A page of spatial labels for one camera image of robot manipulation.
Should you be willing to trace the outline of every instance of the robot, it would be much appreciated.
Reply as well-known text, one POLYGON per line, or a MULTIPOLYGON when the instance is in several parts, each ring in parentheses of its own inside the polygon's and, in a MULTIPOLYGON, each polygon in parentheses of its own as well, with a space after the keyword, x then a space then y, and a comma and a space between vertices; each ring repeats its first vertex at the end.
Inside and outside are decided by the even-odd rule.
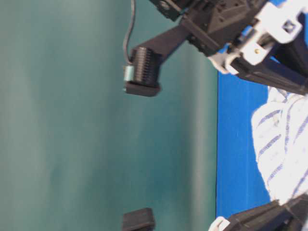
POLYGON ((305 14, 308 1, 287 0, 276 7, 268 0, 150 0, 178 26, 132 49, 124 41, 128 65, 125 92, 156 96, 161 65, 185 41, 202 52, 223 74, 231 73, 288 92, 308 93, 305 14))
MULTIPOLYGON (((234 214, 218 217, 209 231, 300 231, 306 223, 308 195, 304 194, 284 205, 278 201, 234 214)), ((122 231, 153 231, 153 211, 144 208, 124 214, 122 231)))

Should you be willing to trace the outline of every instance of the black cable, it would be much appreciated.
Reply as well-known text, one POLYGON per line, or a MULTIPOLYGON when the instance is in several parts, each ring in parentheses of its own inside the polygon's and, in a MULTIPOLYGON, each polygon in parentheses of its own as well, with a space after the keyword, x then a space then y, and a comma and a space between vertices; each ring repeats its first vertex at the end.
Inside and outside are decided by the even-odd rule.
POLYGON ((125 38, 124 38, 124 41, 123 41, 124 57, 126 59, 126 62, 129 65, 133 64, 130 57, 129 57, 129 54, 128 54, 128 43, 129 43, 130 36, 131 36, 131 33, 132 33, 134 25, 135 25, 135 16, 136 16, 136 0, 131 0, 131 20, 130 20, 130 24, 129 24, 129 27, 128 27, 128 31, 127 31, 125 38))

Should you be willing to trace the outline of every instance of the blue mat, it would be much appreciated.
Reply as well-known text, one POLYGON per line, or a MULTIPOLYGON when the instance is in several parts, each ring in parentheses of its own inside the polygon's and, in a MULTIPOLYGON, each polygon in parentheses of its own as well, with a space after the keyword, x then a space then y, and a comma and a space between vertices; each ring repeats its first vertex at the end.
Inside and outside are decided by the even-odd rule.
POLYGON ((266 99, 266 86, 219 74, 217 216, 228 217, 270 201, 257 169, 250 123, 266 99))

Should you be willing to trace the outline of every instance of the green backdrop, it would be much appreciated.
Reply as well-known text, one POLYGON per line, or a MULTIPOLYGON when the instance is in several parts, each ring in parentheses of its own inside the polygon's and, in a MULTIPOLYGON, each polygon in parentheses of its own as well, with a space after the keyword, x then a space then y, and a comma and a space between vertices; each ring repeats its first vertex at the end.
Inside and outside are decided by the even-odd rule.
MULTIPOLYGON (((175 24, 137 1, 131 45, 175 24)), ((0 230, 157 230, 215 217, 217 73, 184 45, 155 98, 122 91, 130 1, 0 1, 0 230)))

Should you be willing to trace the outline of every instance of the striped cloth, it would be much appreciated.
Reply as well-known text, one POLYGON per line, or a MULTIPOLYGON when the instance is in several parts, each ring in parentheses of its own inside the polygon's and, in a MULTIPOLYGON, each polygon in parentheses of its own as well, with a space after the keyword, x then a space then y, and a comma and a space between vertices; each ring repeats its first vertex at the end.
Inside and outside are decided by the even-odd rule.
POLYGON ((308 192, 308 95, 269 87, 252 117, 256 161, 271 200, 308 192))

